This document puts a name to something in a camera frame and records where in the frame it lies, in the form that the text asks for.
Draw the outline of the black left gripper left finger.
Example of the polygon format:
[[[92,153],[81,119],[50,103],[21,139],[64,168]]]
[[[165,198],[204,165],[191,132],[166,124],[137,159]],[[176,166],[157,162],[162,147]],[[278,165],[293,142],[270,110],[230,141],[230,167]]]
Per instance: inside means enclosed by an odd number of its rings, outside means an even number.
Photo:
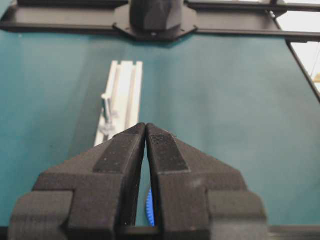
[[[136,221],[146,125],[135,126],[42,172],[20,197],[10,240],[113,240]]]

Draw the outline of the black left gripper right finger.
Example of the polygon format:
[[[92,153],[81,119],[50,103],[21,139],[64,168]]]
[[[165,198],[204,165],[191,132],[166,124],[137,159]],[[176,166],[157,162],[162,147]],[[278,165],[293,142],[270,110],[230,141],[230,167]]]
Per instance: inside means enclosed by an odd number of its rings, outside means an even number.
[[[166,240],[265,240],[267,215],[241,172],[149,123],[155,222]]]

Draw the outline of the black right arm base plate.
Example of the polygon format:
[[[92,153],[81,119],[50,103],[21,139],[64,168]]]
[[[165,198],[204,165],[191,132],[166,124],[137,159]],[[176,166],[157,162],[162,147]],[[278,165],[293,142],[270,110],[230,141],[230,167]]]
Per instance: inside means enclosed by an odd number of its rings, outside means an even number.
[[[198,29],[195,10],[181,6],[167,14],[158,11],[152,7],[150,12],[138,12],[129,4],[117,7],[113,28],[142,42],[173,42]]]

